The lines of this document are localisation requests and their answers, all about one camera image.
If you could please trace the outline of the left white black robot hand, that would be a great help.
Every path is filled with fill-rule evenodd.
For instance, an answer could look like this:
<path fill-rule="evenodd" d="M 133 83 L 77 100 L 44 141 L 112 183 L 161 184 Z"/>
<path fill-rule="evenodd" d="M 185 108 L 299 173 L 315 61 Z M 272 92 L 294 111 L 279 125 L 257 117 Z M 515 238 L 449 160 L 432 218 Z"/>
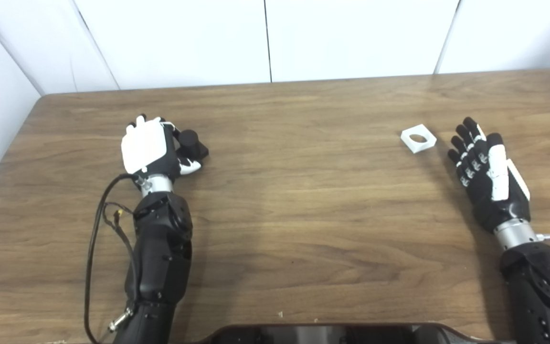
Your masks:
<path fill-rule="evenodd" d="M 180 130 L 160 117 L 139 115 L 121 141 L 124 170 L 142 179 L 162 176 L 175 182 L 200 170 L 209 150 L 193 130 Z"/>

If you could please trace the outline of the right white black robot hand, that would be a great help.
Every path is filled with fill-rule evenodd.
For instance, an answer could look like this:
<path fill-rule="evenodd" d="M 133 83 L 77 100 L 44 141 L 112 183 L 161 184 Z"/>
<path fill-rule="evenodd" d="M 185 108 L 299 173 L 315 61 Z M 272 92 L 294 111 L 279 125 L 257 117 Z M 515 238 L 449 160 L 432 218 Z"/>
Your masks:
<path fill-rule="evenodd" d="M 508 157 L 500 133 L 485 134 L 470 117 L 455 131 L 448 157 L 476 222 L 490 232 L 511 220 L 530 222 L 528 186 Z"/>

